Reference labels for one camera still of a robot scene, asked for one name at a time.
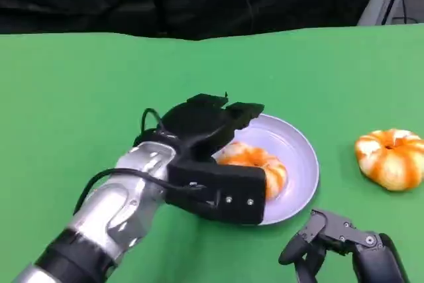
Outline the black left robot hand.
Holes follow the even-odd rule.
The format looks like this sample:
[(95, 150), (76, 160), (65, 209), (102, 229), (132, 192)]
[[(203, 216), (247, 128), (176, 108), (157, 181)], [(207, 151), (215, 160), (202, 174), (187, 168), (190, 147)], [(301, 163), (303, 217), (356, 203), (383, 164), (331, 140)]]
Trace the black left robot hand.
[(163, 128), (195, 161), (208, 161), (264, 110), (260, 103), (228, 101), (226, 96), (197, 94), (171, 108), (162, 117)]

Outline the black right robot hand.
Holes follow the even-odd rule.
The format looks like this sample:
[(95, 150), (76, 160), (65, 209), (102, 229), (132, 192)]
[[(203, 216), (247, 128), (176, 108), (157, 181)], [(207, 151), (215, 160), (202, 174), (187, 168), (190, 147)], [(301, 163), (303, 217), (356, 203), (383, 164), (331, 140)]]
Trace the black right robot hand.
[(308, 222), (281, 252), (281, 265), (293, 264), (298, 282), (316, 282), (327, 252), (352, 255), (358, 282), (409, 282), (392, 239), (385, 233), (361, 231), (336, 213), (313, 209)]

